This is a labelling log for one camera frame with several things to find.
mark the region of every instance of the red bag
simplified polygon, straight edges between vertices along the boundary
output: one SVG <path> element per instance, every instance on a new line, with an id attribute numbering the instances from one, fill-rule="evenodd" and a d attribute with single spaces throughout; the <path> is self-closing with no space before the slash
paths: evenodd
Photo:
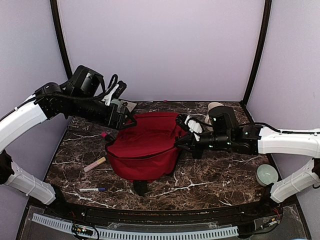
<path id="1" fill-rule="evenodd" d="M 119 131 L 106 152 L 114 172 L 133 181 L 136 192 L 143 196 L 147 182 L 171 174 L 181 149 L 174 146 L 185 132 L 176 124 L 178 113 L 148 112 L 137 114 L 135 127 Z"/>

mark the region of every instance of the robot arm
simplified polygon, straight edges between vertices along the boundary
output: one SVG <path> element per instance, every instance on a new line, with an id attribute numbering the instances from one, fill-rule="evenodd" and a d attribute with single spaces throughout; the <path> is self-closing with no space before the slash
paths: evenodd
<path id="1" fill-rule="evenodd" d="M 186 136 L 175 146 L 200 159 L 204 150 L 223 150 L 239 154 L 297 154 L 312 159 L 287 178 L 266 187 L 269 203 L 277 205 L 288 197 L 320 183 L 320 129 L 279 130 L 265 123 L 239 125 L 232 107 L 217 106 L 209 111 L 213 131 L 203 132 L 200 122 L 190 116 L 179 115 L 176 122 Z"/>
<path id="2" fill-rule="evenodd" d="M 103 92 L 94 96 L 101 84 Z M 5 148 L 34 126 L 62 113 L 79 116 L 102 126 L 123 129 L 135 126 L 128 109 L 112 102 L 127 85 L 113 75 L 105 90 L 103 76 L 79 66 L 70 80 L 62 85 L 50 82 L 39 88 L 19 107 L 0 120 L 0 184 L 11 186 L 46 205 L 63 201 L 61 191 L 21 169 Z"/>

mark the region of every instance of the marble table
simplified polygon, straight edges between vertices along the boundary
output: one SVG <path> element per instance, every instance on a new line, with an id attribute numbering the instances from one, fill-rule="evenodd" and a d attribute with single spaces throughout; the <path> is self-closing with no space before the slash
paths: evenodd
<path id="1" fill-rule="evenodd" d="M 234 108 L 240 123 L 248 122 L 239 103 L 223 104 Z M 208 102 L 139 102 L 134 113 L 177 112 L 204 120 L 207 106 Z M 117 176 L 108 160 L 87 173 L 83 171 L 106 156 L 102 132 L 117 135 L 116 130 L 75 117 L 57 150 L 45 181 L 59 186 L 70 203 L 118 210 L 182 211 L 252 203 L 263 193 L 255 172 L 261 164 L 269 164 L 266 156 L 208 150 L 202 159 L 183 152 L 173 176 L 150 183 L 146 196 L 138 196 L 132 183 Z M 80 188 L 107 191 L 80 192 Z"/>

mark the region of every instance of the bowl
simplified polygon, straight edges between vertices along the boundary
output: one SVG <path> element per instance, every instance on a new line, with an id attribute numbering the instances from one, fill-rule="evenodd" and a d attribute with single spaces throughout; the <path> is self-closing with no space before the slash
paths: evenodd
<path id="1" fill-rule="evenodd" d="M 273 166 L 262 164 L 256 170 L 255 177 L 261 186 L 266 187 L 269 184 L 278 182 L 279 175 Z"/>

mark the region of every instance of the black pole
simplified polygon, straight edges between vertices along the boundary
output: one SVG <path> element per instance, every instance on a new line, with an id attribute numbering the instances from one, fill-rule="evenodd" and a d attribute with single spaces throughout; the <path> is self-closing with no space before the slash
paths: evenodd
<path id="1" fill-rule="evenodd" d="M 58 45 L 60 48 L 62 62 L 64 65 L 66 76 L 68 79 L 70 79 L 72 77 L 72 70 L 71 70 L 71 66 L 70 66 L 70 62 L 67 54 L 64 35 L 62 33 L 57 0 L 50 0 L 50 4 L 51 4 L 51 12 L 52 12 L 52 18 L 53 18 L 53 23 L 55 28 L 56 39 L 58 41 Z"/>
<path id="2" fill-rule="evenodd" d="M 242 100 L 242 103 L 244 106 L 247 106 L 248 104 L 248 101 L 256 80 L 262 52 L 265 45 L 266 35 L 267 35 L 267 29 L 268 29 L 270 12 L 271 12 L 271 4 L 272 4 L 272 0 L 265 0 L 259 40 L 256 47 L 256 52 L 253 60 L 249 81 L 246 86 L 245 94 Z"/>

